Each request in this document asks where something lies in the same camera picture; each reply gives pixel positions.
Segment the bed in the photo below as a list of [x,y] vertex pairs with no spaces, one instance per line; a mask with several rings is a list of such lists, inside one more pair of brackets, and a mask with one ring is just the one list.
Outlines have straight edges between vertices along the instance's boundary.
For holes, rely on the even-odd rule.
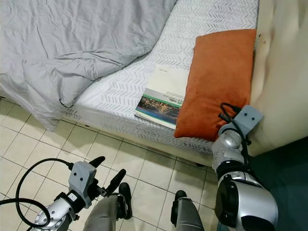
[[[178,0],[153,50],[122,70],[94,81],[63,112],[63,118],[210,165],[212,142],[176,139],[174,130],[137,118],[134,110],[156,65],[189,69],[197,36],[255,28],[257,11],[258,0]],[[29,104],[26,97],[14,100],[25,108]]]

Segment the tile floor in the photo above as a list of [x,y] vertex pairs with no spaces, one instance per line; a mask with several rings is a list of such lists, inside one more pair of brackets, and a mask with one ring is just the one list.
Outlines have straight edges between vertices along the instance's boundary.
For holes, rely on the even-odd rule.
[[[217,180],[213,171],[158,153],[82,124],[61,121],[55,132],[46,131],[20,106],[0,100],[0,200],[14,197],[21,176],[40,159],[58,157],[76,162],[104,155],[106,160],[96,174],[100,184],[107,186],[111,178],[125,168],[124,181],[130,184],[133,193],[134,217],[119,220],[117,231],[174,231],[170,212],[174,193],[179,189],[185,190],[194,201],[205,230],[216,230],[213,206]],[[67,192],[69,174],[61,163],[44,163],[26,178],[21,197],[34,198],[48,205],[60,192]],[[79,213],[80,219],[71,224],[71,231],[83,229],[92,208]],[[38,208],[24,204],[22,211],[27,218],[33,219]],[[14,204],[0,207],[1,231],[26,229]]]

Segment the book cover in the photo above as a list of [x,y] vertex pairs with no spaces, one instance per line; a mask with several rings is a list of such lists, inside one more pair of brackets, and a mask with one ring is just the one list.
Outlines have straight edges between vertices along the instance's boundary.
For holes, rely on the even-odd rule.
[[138,103],[135,115],[175,129],[184,102],[189,70],[157,66]]

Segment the orange pillow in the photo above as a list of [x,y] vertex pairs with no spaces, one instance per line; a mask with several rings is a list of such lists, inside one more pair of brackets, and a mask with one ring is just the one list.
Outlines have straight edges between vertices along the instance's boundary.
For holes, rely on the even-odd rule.
[[220,104],[249,104],[255,37],[255,29],[197,37],[176,138],[214,141],[224,124]]

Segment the gray bracket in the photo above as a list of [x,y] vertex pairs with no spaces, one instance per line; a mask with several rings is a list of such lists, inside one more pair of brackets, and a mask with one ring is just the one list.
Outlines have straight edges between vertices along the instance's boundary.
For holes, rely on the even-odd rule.
[[[246,105],[237,116],[233,119],[240,127],[244,137],[261,121],[263,114],[250,105]],[[221,135],[226,129],[235,129],[233,123],[222,126],[219,130]]]
[[77,192],[84,202],[86,203],[85,208],[89,208],[92,204],[88,196],[88,188],[93,183],[96,174],[96,168],[87,162],[76,162],[69,176],[69,190]]

